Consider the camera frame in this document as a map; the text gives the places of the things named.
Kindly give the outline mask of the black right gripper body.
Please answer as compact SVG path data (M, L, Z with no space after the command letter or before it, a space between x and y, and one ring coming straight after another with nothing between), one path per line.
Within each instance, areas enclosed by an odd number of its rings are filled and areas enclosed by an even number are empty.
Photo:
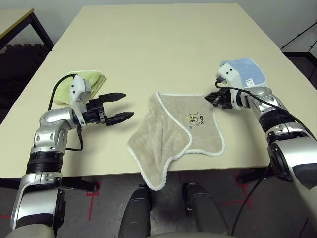
M231 93L229 89L220 89L219 94L221 96L220 104L222 105L223 109L232 109L231 103Z

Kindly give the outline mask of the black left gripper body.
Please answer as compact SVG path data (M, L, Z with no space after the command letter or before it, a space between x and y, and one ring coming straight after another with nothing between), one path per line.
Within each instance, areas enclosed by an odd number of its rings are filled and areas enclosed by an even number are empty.
M92 99L86 104L86 112L83 113L85 123L104 124L106 115L103 101L101 99Z

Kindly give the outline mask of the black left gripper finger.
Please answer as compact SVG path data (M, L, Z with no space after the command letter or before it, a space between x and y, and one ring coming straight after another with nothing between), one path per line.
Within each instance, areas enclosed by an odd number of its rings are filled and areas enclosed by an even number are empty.
M112 117L106 118L106 125L107 126L112 126L115 124L119 124L124 122L125 120L128 120L134 115L134 112L122 112L119 114L115 114Z
M108 93L108 94L102 94L98 96L98 98L100 99L102 103L115 102L115 101L121 100L124 97L126 97L126 94L124 93Z

